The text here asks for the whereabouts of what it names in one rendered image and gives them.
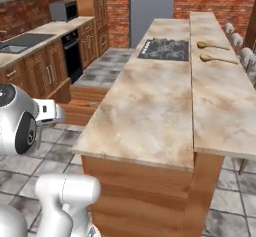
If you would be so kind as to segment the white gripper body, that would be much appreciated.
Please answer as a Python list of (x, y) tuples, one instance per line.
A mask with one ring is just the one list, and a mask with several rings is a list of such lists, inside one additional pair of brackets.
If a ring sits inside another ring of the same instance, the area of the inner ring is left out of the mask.
[(66, 113), (62, 106), (59, 104), (55, 105), (55, 122), (64, 122), (66, 120)]

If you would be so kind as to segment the wooden spoon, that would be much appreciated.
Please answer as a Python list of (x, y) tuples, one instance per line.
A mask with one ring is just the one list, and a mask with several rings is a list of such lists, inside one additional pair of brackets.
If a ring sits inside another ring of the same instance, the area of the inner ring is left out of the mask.
[(212, 47), (212, 48), (219, 48), (219, 49), (223, 49), (223, 50), (229, 50), (229, 47), (215, 45), (215, 44), (211, 44), (211, 43), (206, 43), (204, 41), (198, 41), (197, 42), (197, 47), (200, 48), (200, 49), (204, 49), (204, 48), (207, 48), (207, 47)]
[(235, 61), (235, 60), (228, 60), (228, 59), (217, 58), (217, 57), (213, 57), (213, 56), (208, 55), (208, 54), (200, 54), (200, 55), (199, 55), (199, 58), (200, 58), (203, 62), (221, 61), (221, 62), (227, 62), (227, 63), (231, 63), (231, 64), (238, 64), (238, 62)]

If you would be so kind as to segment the grey microwave oven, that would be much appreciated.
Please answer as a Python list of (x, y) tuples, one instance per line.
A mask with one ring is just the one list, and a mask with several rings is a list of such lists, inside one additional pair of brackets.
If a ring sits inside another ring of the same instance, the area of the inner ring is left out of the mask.
[(49, 4), (51, 19), (53, 21), (68, 22), (78, 17), (76, 0), (62, 0)]

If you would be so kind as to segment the grey fridge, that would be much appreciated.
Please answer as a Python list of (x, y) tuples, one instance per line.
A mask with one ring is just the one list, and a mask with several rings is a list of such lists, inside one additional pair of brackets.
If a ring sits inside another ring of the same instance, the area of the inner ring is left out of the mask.
[(135, 48), (155, 18), (172, 18), (174, 0), (130, 0), (130, 46)]

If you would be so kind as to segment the open wooden drawer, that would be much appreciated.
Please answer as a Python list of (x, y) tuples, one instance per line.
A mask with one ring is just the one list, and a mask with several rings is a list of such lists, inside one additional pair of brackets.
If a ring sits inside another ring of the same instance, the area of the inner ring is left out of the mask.
[(49, 95), (66, 113), (66, 124), (85, 126), (106, 96), (108, 88), (72, 85), (66, 78)]

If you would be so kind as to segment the wooden base cupboards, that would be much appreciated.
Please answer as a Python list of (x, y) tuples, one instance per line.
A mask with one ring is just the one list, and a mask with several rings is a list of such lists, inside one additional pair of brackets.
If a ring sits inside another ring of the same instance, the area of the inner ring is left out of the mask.
[(53, 37), (19, 54), (0, 53), (0, 83), (13, 83), (32, 97), (47, 98), (61, 82), (70, 78), (61, 38), (75, 29), (78, 30), (84, 70), (97, 56), (92, 17), (78, 17), (70, 22), (50, 22), (26, 32), (53, 34)]

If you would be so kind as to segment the black hob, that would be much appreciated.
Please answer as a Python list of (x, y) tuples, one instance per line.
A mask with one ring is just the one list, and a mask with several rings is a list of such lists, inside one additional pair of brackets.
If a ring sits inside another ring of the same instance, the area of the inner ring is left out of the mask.
[(138, 57), (152, 60), (188, 61), (189, 42), (173, 39), (148, 39)]

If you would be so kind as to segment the grey sink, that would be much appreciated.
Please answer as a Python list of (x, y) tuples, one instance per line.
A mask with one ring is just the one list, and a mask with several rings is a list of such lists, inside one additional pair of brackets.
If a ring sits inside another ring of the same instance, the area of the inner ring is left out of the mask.
[(0, 53), (19, 54), (51, 37), (53, 34), (22, 34), (8, 41), (0, 42)]

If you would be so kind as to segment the black oven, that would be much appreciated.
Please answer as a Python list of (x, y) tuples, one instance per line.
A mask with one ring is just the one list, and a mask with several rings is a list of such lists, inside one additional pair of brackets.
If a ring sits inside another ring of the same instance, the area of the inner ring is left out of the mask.
[(83, 73), (79, 48), (78, 30), (75, 29), (69, 32), (68, 34), (64, 35), (61, 40), (68, 76), (71, 78), (71, 82), (74, 83)]

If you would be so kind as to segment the tall wooden cupboard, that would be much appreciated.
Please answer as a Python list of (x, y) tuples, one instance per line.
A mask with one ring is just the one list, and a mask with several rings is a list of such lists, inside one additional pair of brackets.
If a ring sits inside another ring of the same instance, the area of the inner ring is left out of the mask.
[(98, 51), (102, 55), (109, 46), (106, 0), (94, 0), (94, 12), (98, 38)]

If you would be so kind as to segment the wooden island cabinet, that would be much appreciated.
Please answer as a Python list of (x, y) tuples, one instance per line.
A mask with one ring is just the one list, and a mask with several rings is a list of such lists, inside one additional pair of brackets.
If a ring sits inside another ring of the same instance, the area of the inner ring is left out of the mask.
[(93, 222), (106, 237), (201, 237), (223, 160), (197, 153), (182, 171), (84, 156), (101, 183)]

